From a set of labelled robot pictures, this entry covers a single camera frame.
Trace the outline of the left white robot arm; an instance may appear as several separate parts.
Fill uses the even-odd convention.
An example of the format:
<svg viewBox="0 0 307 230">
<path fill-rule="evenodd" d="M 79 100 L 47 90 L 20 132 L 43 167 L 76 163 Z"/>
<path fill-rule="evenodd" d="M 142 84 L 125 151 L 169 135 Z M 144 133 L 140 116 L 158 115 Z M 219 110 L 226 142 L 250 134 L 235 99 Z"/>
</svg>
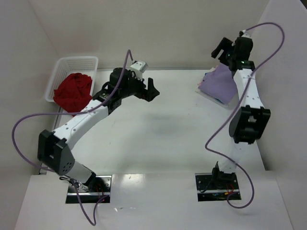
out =
<svg viewBox="0 0 307 230">
<path fill-rule="evenodd" d="M 44 130 L 39 134 L 37 158 L 57 175 L 68 177 L 86 191 L 95 191 L 103 181 L 75 160 L 72 149 L 93 126 L 121 106 L 123 99 L 135 96 L 151 102 L 160 94 L 153 83 L 153 79 L 148 78 L 145 84 L 142 74 L 136 70 L 115 68 L 81 115 L 75 115 L 53 131 Z"/>
</svg>

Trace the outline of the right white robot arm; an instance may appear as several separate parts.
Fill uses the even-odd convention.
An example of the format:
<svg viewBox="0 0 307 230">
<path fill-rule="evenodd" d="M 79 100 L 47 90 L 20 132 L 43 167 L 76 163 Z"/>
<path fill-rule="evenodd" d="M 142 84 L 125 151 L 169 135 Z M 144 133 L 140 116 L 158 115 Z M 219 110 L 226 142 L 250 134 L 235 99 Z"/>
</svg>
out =
<svg viewBox="0 0 307 230">
<path fill-rule="evenodd" d="M 231 148 L 223 164 L 213 168 L 212 186 L 215 189 L 232 188 L 236 179 L 237 163 L 243 153 L 260 139 L 269 121 L 271 112 L 264 108 L 255 80 L 255 65 L 249 60 L 253 48 L 252 39 L 243 35 L 235 41 L 223 38 L 211 53 L 220 63 L 229 67 L 237 86 L 240 106 L 229 123 Z"/>
</svg>

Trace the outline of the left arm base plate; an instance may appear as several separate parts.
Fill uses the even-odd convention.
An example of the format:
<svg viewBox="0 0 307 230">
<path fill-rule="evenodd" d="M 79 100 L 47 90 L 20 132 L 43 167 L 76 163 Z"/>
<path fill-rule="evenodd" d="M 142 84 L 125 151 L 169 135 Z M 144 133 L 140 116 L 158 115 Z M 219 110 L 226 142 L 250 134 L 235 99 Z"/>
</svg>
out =
<svg viewBox="0 0 307 230">
<path fill-rule="evenodd" d="M 101 203 L 110 203 L 112 176 L 98 175 L 96 180 L 98 183 L 96 183 L 91 189 L 81 183 L 77 183 L 77 191 L 83 204 L 94 204 L 101 198 Z M 71 183 L 69 183 L 68 186 L 65 203 L 79 203 L 75 187 Z"/>
</svg>

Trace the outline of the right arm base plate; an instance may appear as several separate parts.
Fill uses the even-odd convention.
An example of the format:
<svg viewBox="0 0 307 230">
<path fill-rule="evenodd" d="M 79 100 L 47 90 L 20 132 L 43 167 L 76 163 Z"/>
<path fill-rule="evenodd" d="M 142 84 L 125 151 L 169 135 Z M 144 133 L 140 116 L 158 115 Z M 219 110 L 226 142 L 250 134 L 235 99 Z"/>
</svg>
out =
<svg viewBox="0 0 307 230">
<path fill-rule="evenodd" d="M 229 200 L 241 200 L 239 185 L 236 174 L 230 180 L 222 181 L 213 179 L 212 174 L 195 174 L 197 197 L 199 202 L 204 201 L 226 201 L 228 195 L 232 194 Z"/>
</svg>

